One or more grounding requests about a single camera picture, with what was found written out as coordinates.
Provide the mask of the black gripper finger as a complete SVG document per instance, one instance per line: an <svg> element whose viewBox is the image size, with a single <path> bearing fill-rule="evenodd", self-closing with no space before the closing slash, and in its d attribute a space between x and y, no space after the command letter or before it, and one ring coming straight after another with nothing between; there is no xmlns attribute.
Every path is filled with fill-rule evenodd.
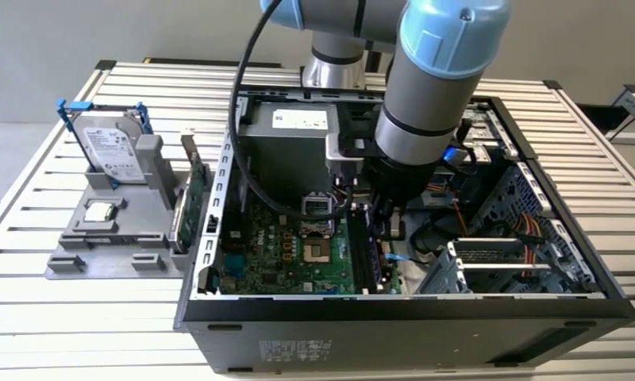
<svg viewBox="0 0 635 381"><path fill-rule="evenodd" d="M372 236L378 237L386 233L386 224L390 218L390 202L376 200L372 210Z"/></svg>
<svg viewBox="0 0 635 381"><path fill-rule="evenodd" d="M392 241L402 241L405 238L405 223L401 219L401 208L392 209L389 217L389 237Z"/></svg>

